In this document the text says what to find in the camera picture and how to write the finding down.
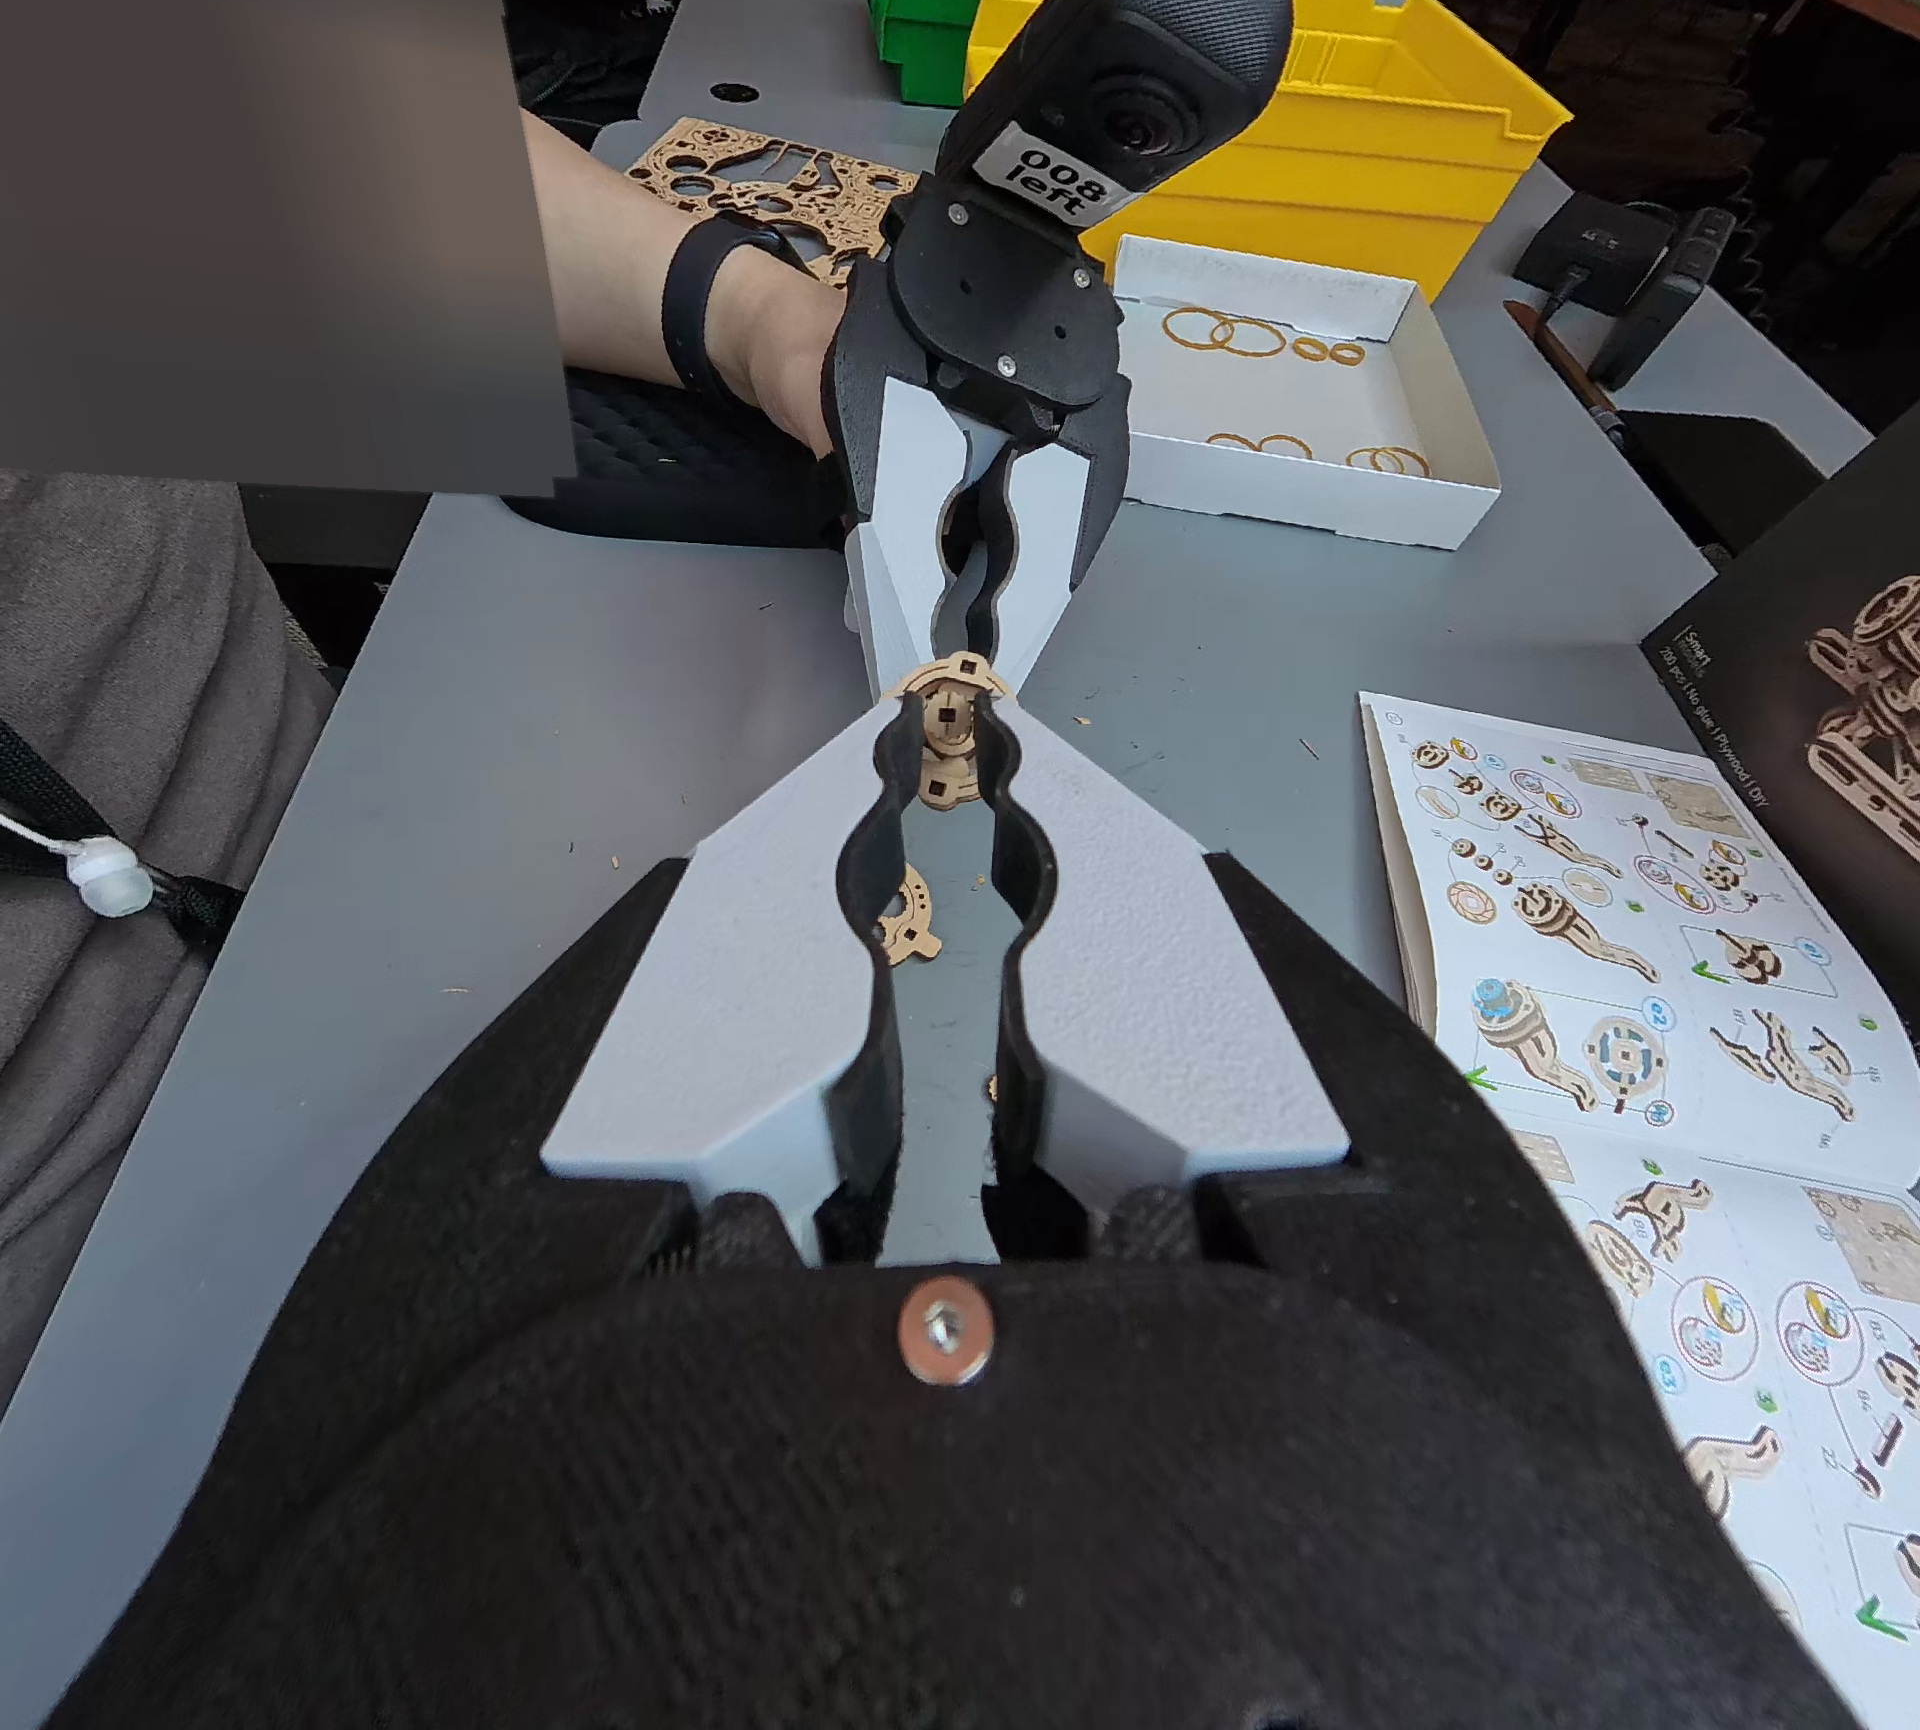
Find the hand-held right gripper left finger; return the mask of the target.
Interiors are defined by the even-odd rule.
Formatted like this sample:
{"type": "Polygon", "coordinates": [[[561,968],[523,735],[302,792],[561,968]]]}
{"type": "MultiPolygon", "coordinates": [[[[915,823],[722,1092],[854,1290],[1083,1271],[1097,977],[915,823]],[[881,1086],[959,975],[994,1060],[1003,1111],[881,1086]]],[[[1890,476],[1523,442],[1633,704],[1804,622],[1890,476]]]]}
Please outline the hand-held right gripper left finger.
{"type": "Polygon", "coordinates": [[[876,1260],[901,1159],[881,920],[923,778],[923,700],[884,700],[700,842],[561,1119],[557,1175],[764,1195],[805,1260],[876,1260]]]}

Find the plywood parts sheet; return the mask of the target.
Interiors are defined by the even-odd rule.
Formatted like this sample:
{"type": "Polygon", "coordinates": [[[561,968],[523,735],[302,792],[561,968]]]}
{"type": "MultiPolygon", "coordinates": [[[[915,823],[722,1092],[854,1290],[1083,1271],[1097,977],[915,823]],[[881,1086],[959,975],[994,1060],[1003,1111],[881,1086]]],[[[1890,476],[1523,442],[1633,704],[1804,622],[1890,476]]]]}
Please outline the plywood parts sheet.
{"type": "Polygon", "coordinates": [[[858,253],[884,252],[884,213],[917,181],[898,165],[706,117],[675,124],[625,173],[696,221],[734,213],[773,231],[825,284],[848,284],[858,253]]]}

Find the black wristband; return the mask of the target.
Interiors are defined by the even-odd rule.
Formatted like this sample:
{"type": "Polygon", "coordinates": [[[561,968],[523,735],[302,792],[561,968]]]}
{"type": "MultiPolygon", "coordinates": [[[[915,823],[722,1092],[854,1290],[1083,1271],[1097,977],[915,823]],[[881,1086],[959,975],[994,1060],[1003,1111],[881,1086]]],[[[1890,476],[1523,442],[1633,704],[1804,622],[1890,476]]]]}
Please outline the black wristband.
{"type": "Polygon", "coordinates": [[[706,221],[696,221],[690,236],[678,246],[665,270],[659,336],[680,389],[744,415],[749,401],[734,395],[734,384],[706,356],[709,284],[738,252],[773,253],[784,266],[809,276],[805,253],[777,231],[722,209],[706,221]]]}

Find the curved wooden gear part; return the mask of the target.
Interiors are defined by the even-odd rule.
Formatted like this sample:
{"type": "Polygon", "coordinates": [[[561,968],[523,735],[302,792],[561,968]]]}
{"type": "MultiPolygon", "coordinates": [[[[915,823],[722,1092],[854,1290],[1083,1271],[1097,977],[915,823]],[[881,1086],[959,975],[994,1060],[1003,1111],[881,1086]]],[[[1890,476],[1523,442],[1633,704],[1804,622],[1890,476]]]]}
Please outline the curved wooden gear part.
{"type": "Polygon", "coordinates": [[[944,939],[931,926],[931,884],[915,865],[901,870],[898,901],[881,913],[876,937],[888,963],[906,963],[915,955],[935,961],[944,951],[944,939]]]}

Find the tan rubber bands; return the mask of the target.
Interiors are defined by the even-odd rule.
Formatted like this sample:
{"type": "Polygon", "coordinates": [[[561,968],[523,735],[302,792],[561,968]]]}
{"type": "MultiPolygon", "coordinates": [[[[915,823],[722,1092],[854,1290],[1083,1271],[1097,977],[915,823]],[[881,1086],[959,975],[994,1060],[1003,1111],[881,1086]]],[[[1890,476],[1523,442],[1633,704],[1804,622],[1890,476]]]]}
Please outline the tan rubber bands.
{"type": "MultiPolygon", "coordinates": [[[[1162,338],[1186,350],[1226,350],[1237,362],[1260,362],[1260,363],[1279,362],[1279,356],[1300,356],[1304,363],[1336,363],[1347,373],[1356,373],[1369,350],[1356,338],[1330,342],[1318,336],[1286,332],[1270,319],[1217,314],[1217,309],[1200,309],[1200,306],[1167,309],[1162,338]]],[[[1260,442],[1248,442],[1245,432],[1208,432],[1207,445],[1230,445],[1230,449],[1248,449],[1248,452],[1300,452],[1304,463],[1314,463],[1314,449],[1296,432],[1264,432],[1260,442]]],[[[1409,445],[1354,445],[1343,456],[1343,464],[1403,476],[1403,478],[1436,476],[1428,456],[1409,445]]]]}

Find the black handheld device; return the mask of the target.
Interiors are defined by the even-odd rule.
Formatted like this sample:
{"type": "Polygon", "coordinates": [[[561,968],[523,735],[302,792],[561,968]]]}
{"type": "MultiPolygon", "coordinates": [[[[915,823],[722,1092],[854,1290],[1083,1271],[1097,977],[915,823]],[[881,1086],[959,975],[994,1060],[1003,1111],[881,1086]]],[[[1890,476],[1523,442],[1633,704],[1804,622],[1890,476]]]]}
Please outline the black handheld device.
{"type": "Polygon", "coordinates": [[[1619,395],[1645,367],[1658,342],[1714,284],[1736,231],[1740,217],[1732,209],[1699,209],[1677,231],[1666,253],[1633,291],[1588,367],[1601,389],[1619,395]]]}

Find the dark model kit box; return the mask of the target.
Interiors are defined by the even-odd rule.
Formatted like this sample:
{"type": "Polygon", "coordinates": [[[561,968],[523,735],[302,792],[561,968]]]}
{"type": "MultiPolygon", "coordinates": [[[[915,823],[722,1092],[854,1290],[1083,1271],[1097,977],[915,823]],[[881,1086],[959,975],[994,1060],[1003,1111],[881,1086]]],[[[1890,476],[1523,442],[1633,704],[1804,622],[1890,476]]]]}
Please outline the dark model kit box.
{"type": "Polygon", "coordinates": [[[1789,846],[1908,882],[1920,855],[1920,415],[1840,464],[1650,638],[1725,784],[1789,846]]]}

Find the illustrated instruction booklet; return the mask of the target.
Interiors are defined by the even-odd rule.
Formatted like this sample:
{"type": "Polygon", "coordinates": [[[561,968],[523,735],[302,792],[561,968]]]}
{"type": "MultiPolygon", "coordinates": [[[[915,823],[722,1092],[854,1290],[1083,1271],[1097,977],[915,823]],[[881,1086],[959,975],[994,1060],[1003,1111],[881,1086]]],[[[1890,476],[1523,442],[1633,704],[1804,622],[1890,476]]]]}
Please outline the illustrated instruction booklet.
{"type": "Polygon", "coordinates": [[[1419,1021],[1588,1245],[1866,1726],[1916,1726],[1914,1045],[1707,761],[1364,693],[1419,1021]]]}

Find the brown handled tool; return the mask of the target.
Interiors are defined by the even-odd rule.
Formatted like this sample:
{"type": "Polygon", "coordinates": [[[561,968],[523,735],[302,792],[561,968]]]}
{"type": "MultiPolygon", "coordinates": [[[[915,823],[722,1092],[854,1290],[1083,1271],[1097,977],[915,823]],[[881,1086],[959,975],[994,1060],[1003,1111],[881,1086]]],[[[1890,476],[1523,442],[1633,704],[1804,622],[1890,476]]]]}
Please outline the brown handled tool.
{"type": "Polygon", "coordinates": [[[1507,300],[1501,306],[1520,332],[1532,338],[1532,347],[1544,356],[1544,363],[1569,384],[1569,395],[1583,401],[1583,410],[1596,418],[1596,428],[1606,432],[1614,449],[1626,449],[1626,418],[1614,401],[1601,389],[1601,381],[1573,362],[1573,350],[1557,338],[1551,321],[1544,309],[1507,300]]]}

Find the person's grey clothing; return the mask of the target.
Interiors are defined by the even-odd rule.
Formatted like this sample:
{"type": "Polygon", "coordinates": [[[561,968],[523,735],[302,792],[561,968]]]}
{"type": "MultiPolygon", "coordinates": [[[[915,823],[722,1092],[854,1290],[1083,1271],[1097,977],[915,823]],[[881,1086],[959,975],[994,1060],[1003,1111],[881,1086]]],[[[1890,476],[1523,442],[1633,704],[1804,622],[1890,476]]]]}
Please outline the person's grey clothing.
{"type": "MultiPolygon", "coordinates": [[[[302,656],[237,486],[0,478],[0,708],[100,818],[249,888],[334,691],[302,656]]],[[[55,1312],[204,995],[150,909],[107,923],[61,865],[0,884],[0,1395],[55,1312]]]]}

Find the black wrist rest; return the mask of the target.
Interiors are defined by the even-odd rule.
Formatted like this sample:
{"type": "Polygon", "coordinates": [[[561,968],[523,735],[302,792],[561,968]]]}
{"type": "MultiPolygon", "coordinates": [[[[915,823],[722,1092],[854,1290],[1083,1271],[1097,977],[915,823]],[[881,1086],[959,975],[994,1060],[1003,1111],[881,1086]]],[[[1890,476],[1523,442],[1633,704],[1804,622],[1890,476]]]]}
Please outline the black wrist rest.
{"type": "Polygon", "coordinates": [[[749,405],[567,367],[576,476],[510,496],[533,526],[621,544],[836,549],[840,478],[749,405]]]}

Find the black power adapter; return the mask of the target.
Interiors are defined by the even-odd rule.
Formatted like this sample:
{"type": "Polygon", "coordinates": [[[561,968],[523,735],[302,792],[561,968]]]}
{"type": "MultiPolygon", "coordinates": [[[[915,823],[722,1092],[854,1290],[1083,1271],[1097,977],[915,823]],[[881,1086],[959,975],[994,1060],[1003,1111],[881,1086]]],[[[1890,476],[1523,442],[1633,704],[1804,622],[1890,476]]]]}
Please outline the black power adapter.
{"type": "Polygon", "coordinates": [[[1528,242],[1514,281],[1557,291],[1569,270],[1588,270],[1569,300],[1614,319],[1662,263],[1673,232],[1666,209],[1619,209],[1573,190],[1528,242]]]}

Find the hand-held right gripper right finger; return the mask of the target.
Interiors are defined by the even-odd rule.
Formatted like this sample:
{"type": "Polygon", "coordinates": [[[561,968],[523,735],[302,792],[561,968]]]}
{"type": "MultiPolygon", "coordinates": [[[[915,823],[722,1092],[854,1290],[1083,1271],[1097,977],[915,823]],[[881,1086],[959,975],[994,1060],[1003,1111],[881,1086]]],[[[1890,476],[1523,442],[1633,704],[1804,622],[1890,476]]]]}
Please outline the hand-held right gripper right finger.
{"type": "Polygon", "coordinates": [[[1083,1255],[1132,1188],[1343,1163],[1350,1129],[1200,842],[1012,700],[977,700],[975,740],[1020,920],[981,1188],[999,1255],[1083,1255]]]}

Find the person's left forearm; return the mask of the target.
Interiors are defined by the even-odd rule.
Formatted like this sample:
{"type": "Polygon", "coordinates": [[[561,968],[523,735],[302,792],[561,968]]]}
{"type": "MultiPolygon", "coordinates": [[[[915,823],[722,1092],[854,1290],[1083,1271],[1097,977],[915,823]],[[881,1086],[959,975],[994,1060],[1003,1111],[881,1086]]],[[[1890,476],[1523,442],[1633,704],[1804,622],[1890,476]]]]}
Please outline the person's left forearm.
{"type": "Polygon", "coordinates": [[[522,110],[561,363],[678,389],[665,276],[696,221],[522,110]]]}

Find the wooden model assembly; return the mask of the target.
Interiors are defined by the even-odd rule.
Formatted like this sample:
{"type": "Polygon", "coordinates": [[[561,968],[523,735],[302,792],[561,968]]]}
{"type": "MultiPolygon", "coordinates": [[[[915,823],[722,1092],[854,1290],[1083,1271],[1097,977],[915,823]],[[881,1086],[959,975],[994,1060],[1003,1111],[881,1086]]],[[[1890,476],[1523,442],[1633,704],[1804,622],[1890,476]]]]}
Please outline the wooden model assembly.
{"type": "Polygon", "coordinates": [[[977,798],[977,693],[1012,693],[984,656],[953,653],[901,676],[893,700],[923,700],[923,803],[977,798]]]}

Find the stacked yellow plastic bins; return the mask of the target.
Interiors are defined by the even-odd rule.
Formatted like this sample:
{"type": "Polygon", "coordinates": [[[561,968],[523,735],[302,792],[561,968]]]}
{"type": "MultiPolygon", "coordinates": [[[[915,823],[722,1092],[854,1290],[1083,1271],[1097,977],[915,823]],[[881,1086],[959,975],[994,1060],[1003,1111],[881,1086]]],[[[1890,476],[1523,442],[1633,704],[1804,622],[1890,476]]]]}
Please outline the stacked yellow plastic bins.
{"type": "Polygon", "coordinates": [[[1569,110],[1438,0],[1296,0],[1286,82],[1216,158],[1087,232],[1419,281],[1436,300],[1569,110]]]}

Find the white cardboard box tray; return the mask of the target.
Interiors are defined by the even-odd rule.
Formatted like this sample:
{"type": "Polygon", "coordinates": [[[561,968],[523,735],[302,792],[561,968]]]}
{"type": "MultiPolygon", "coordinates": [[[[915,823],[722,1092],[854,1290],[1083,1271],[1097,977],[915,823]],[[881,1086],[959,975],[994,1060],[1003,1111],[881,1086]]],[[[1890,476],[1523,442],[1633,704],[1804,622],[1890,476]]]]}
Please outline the white cardboard box tray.
{"type": "Polygon", "coordinates": [[[1489,438],[1415,281],[1128,232],[1113,291],[1120,367],[1132,381],[1128,498],[1457,549],[1501,496],[1489,438]],[[1186,350],[1162,338],[1162,314],[1179,306],[1270,319],[1330,342],[1356,338],[1366,363],[1347,373],[1300,356],[1260,363],[1186,350]],[[1208,432],[1296,432],[1314,463],[1207,445],[1208,432]],[[1436,476],[1347,472],[1354,445],[1421,449],[1436,476]]]}

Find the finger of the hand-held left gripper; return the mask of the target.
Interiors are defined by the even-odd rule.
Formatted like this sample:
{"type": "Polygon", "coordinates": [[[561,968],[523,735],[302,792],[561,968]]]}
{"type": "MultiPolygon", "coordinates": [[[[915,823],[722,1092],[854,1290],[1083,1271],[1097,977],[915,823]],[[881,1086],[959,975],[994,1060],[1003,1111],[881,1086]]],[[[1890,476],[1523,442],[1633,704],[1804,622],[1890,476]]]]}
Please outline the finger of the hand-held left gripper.
{"type": "Polygon", "coordinates": [[[1008,445],[977,486],[984,574],[965,634],[1020,691],[1071,610],[1093,464],[1067,445],[1008,445]]]}
{"type": "Polygon", "coordinates": [[[850,622],[863,644],[867,687],[884,700],[935,661],[935,619],[953,570],[944,522],[967,478],[967,438],[944,401],[910,381],[884,381],[876,502],[850,531],[850,622]]]}

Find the person's left hand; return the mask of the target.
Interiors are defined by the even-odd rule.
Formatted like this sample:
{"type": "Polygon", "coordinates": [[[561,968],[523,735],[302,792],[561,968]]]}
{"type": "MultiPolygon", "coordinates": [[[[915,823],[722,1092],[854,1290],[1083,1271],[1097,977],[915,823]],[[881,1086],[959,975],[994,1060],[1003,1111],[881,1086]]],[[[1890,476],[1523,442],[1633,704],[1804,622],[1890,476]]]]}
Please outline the person's left hand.
{"type": "Polygon", "coordinates": [[[823,463],[832,452],[823,389],[840,319],[840,289],[764,252],[728,253],[706,295],[709,367],[823,463]]]}

